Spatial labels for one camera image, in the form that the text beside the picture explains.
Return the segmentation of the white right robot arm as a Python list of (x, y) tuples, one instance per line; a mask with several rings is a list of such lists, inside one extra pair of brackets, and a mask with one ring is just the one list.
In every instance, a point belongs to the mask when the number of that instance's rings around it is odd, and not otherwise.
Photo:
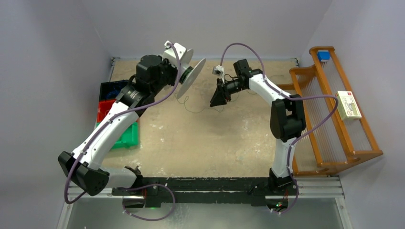
[(270, 105), (269, 127), (276, 139), (276, 150), (274, 163), (269, 171), (268, 188), (272, 193), (280, 194), (293, 182), (294, 144), (306, 129), (301, 96), (283, 91), (267, 78), (264, 71), (252, 69), (246, 59), (236, 61), (233, 66), (236, 76), (229, 81), (225, 79), (222, 66), (213, 68), (213, 74), (219, 78), (210, 107), (226, 105), (233, 94), (247, 89)]

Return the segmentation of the white perforated spool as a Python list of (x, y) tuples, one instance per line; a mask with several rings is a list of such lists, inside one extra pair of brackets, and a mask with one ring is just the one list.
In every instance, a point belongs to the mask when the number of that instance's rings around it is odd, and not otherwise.
[(180, 99), (187, 92), (187, 90), (194, 83), (206, 63), (206, 59), (203, 58), (194, 67), (190, 66), (189, 63), (193, 57), (193, 52), (193, 49), (188, 49), (181, 58), (182, 74), (179, 80), (181, 86), (177, 94), (175, 95), (177, 99)]

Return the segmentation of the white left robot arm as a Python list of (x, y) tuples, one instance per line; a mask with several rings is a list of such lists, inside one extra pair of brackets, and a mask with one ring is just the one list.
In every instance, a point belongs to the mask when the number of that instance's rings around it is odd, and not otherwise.
[(124, 188), (130, 195), (142, 190), (135, 169), (109, 169), (102, 163), (123, 133), (151, 106), (159, 104), (156, 95), (167, 85), (176, 89), (182, 76), (179, 55), (146, 55), (137, 64), (136, 73), (122, 88), (109, 113), (90, 136), (72, 152), (63, 151), (58, 162), (67, 176), (64, 199), (72, 204), (68, 189), (74, 182), (84, 194), (95, 196), (105, 188)]

